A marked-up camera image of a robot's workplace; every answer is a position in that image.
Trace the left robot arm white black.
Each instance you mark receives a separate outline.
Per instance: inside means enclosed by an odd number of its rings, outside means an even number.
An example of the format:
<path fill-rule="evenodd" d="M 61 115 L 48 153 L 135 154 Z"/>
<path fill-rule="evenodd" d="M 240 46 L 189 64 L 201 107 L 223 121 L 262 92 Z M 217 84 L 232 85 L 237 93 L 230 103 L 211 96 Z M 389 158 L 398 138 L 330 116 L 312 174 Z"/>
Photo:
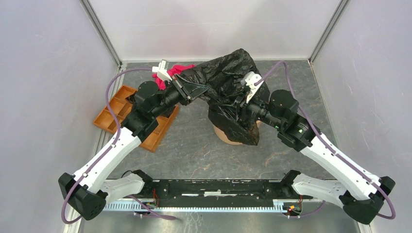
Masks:
<path fill-rule="evenodd" d="M 135 173 L 117 180 L 106 179 L 126 155 L 156 129 L 158 116 L 179 102 L 191 103 L 209 89 L 208 85 L 193 83 L 180 76 L 171 80 L 171 86 L 165 90 L 160 90 L 154 81 L 143 82 L 132 97 L 130 113 L 122 122 L 114 117 L 117 131 L 108 143 L 74 174 L 63 173 L 58 179 L 64 197 L 63 222 L 72 224 L 81 218 L 91 220 L 107 204 L 127 196 L 150 196 L 153 185 Z M 77 219 L 66 219 L 68 205 L 79 214 Z"/>

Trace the crumpled red cloth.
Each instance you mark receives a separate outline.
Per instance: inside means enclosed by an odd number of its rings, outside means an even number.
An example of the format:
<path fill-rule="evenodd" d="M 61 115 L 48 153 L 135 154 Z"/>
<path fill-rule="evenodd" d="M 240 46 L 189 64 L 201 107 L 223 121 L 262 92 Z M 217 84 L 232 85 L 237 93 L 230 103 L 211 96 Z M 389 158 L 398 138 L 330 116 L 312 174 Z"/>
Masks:
<path fill-rule="evenodd" d="M 175 74 L 181 74 L 181 72 L 183 72 L 184 70 L 187 70 L 187 69 L 190 69 L 190 68 L 193 68 L 193 67 L 195 67 L 194 64 L 188 65 L 188 66 L 174 65 L 171 69 L 169 69 L 167 71 L 167 73 L 170 77 L 173 77 Z M 158 67 L 152 67 L 152 73 L 153 73 L 152 77 L 154 78 L 154 81 L 157 84 L 157 86 L 159 87 L 159 89 L 160 90 L 165 90 L 166 85 L 165 85 L 164 81 L 158 77 L 157 69 L 158 69 Z"/>

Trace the right aluminium corner post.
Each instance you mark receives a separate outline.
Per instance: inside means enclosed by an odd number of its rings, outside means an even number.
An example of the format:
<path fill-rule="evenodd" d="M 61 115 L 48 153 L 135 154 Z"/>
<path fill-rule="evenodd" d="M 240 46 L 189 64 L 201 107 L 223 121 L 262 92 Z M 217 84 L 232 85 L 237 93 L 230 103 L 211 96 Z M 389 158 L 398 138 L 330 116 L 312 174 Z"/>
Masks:
<path fill-rule="evenodd" d="M 350 0 L 340 0 L 339 1 L 334 13 L 332 14 L 324 31 L 322 32 L 321 37 L 319 38 L 314 50 L 312 51 L 310 57 L 308 58 L 308 62 L 311 65 L 313 65 L 314 61 L 319 56 L 320 52 L 322 51 L 324 45 L 326 44 L 327 40 L 332 34 L 334 28 L 336 27 L 338 21 L 340 20 L 342 14 L 344 13 L 349 3 L 350 3 Z"/>

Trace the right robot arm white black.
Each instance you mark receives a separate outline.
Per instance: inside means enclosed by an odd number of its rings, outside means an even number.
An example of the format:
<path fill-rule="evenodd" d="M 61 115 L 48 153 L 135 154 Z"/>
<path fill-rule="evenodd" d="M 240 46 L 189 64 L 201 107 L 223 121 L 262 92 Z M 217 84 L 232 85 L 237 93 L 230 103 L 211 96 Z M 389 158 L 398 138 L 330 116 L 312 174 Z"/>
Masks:
<path fill-rule="evenodd" d="M 380 216 L 387 203 L 391 211 L 389 219 L 395 218 L 388 197 L 395 181 L 369 172 L 346 156 L 312 123 L 292 92 L 276 90 L 268 102 L 253 101 L 251 96 L 242 94 L 234 104 L 237 117 L 257 118 L 276 128 L 282 143 L 312 159 L 334 177 L 333 181 L 322 180 L 292 170 L 280 186 L 283 196 L 293 198 L 299 194 L 324 200 L 365 225 Z"/>

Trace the aluminium corner post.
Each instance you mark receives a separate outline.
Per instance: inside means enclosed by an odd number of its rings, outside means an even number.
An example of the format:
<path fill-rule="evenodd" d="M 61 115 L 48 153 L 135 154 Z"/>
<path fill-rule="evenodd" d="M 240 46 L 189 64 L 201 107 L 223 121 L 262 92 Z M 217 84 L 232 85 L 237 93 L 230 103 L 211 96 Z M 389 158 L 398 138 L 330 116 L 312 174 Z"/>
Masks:
<path fill-rule="evenodd" d="M 108 50 L 111 58 L 115 62 L 118 67 L 122 66 L 122 60 L 120 59 L 118 53 L 114 45 L 112 44 L 106 30 L 104 29 L 103 24 L 101 23 L 97 13 L 95 12 L 91 2 L 89 0 L 80 0 L 80 3 L 85 10 L 86 14 L 88 15 L 91 23 L 93 24 L 97 34 L 99 35 L 100 39 L 102 40 L 103 44 L 105 45 L 106 49 Z"/>
<path fill-rule="evenodd" d="M 314 50 L 312 51 L 310 57 L 308 58 L 308 62 L 311 65 L 313 65 L 314 61 L 319 56 L 320 52 L 322 51 L 324 45 L 326 44 L 327 40 L 332 34 L 334 28 L 336 27 L 338 21 L 340 20 L 342 14 L 344 13 L 349 3 L 350 3 L 350 0 L 340 0 L 339 1 L 334 13 L 332 14 L 324 31 L 322 32 L 321 37 L 319 38 Z"/>

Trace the left aluminium corner post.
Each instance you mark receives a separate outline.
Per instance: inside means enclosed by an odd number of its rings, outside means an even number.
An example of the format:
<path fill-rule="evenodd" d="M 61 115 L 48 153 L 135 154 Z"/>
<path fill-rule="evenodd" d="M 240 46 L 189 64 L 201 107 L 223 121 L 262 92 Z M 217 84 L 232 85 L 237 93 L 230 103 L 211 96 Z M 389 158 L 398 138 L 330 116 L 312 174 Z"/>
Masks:
<path fill-rule="evenodd" d="M 103 24 L 101 23 L 97 13 L 95 12 L 91 2 L 89 0 L 80 0 L 80 3 L 85 10 L 86 14 L 88 15 L 91 23 L 93 24 L 97 34 L 99 35 L 100 39 L 102 40 L 103 44 L 105 45 L 106 49 L 108 50 L 111 58 L 115 62 L 118 67 L 122 66 L 122 60 L 120 59 L 118 53 L 114 45 L 112 44 L 106 30 L 104 29 Z"/>

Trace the orange trash bin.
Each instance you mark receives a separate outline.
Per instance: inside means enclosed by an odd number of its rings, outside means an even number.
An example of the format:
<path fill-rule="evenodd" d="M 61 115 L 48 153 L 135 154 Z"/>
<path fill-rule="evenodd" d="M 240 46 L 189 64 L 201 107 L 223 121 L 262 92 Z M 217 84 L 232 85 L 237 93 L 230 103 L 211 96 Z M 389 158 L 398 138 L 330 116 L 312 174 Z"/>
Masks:
<path fill-rule="evenodd" d="M 262 122 L 219 122 L 218 125 L 213 124 L 215 134 L 223 142 L 230 145 L 248 145 L 256 146 L 260 140 L 260 126 Z"/>

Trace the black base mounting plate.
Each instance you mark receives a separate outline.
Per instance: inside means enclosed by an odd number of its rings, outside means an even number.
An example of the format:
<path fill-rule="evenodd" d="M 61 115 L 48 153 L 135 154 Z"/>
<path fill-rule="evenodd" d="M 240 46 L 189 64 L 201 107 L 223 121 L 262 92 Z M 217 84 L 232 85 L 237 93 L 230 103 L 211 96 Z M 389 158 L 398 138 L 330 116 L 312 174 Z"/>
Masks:
<path fill-rule="evenodd" d="M 158 207 L 269 207 L 273 200 L 311 200 L 278 180 L 152 180 L 133 194 L 139 201 L 155 200 Z"/>

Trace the black plastic trash bag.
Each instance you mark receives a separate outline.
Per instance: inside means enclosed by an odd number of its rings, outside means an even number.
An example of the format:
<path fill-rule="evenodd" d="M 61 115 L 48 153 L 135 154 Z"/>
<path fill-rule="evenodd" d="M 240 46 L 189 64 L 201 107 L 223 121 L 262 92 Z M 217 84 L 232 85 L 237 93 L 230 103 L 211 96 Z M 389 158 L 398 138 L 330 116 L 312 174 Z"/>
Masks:
<path fill-rule="evenodd" d="M 224 121 L 241 122 L 231 117 L 230 106 L 237 97 L 246 95 L 246 88 L 240 82 L 250 71 L 260 73 L 251 55 L 244 49 L 237 49 L 184 70 L 180 75 L 191 82 L 209 86 L 200 99 L 208 104 L 208 119 L 218 125 Z"/>

